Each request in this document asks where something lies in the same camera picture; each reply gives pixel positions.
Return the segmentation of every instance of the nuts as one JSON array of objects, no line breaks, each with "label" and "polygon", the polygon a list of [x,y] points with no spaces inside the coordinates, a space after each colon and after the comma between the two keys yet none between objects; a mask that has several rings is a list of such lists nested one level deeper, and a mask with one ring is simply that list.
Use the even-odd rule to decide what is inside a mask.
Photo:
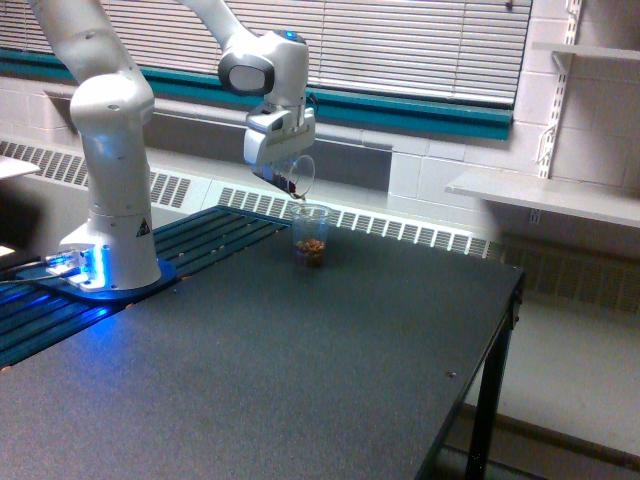
[{"label": "nuts", "polygon": [[320,267],[324,262],[325,248],[322,240],[300,240],[296,243],[296,261],[306,267]]}]

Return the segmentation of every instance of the cable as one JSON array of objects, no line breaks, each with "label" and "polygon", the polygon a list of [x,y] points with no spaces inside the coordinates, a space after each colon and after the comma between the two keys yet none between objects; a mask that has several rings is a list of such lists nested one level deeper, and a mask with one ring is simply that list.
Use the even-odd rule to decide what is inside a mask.
[{"label": "cable", "polygon": [[13,280],[2,280],[2,281],[0,281],[0,285],[41,282],[42,280],[53,280],[54,278],[72,277],[73,275],[77,275],[79,273],[80,273],[80,267],[76,267],[76,268],[72,268],[71,270],[67,270],[64,273],[60,273],[58,275],[46,275],[44,277],[19,278],[19,279],[13,279]]},{"label": "cable", "polygon": [[13,279],[13,280],[2,280],[0,281],[0,285],[8,285],[10,283],[33,283],[33,282],[40,282],[42,280],[52,280],[54,278],[62,278],[64,277],[64,275],[47,275],[45,277],[34,277],[34,278],[20,278],[20,279]]},{"label": "cable", "polygon": [[2,276],[15,274],[15,273],[21,272],[22,270],[26,270],[27,268],[43,267],[45,265],[46,265],[46,262],[44,260],[38,260],[36,262],[29,262],[22,265],[17,265],[15,267],[11,267],[11,268],[7,268],[6,270],[3,270]]}]

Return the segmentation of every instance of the clear plastic cup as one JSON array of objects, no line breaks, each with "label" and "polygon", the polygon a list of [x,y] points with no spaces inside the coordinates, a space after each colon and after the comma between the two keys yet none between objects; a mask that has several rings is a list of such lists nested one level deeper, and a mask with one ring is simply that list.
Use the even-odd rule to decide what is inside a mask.
[{"label": "clear plastic cup", "polygon": [[324,205],[300,203],[291,207],[295,261],[306,267],[321,267],[329,234],[331,209]]}]

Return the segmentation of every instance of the table leg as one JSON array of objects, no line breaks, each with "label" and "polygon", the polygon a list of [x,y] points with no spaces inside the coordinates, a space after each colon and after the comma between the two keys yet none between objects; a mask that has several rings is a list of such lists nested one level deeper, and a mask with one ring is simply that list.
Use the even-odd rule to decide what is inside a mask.
[{"label": "table leg", "polygon": [[483,479],[485,475],[512,329],[513,322],[508,319],[484,362],[469,460],[467,461],[465,477],[467,480]]}]

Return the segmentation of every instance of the tabletop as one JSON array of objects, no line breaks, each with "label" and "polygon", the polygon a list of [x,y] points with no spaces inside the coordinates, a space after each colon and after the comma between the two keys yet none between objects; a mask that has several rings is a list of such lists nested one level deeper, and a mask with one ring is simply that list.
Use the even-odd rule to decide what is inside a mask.
[{"label": "tabletop", "polygon": [[0,478],[415,478],[521,277],[280,231],[0,375]]}]

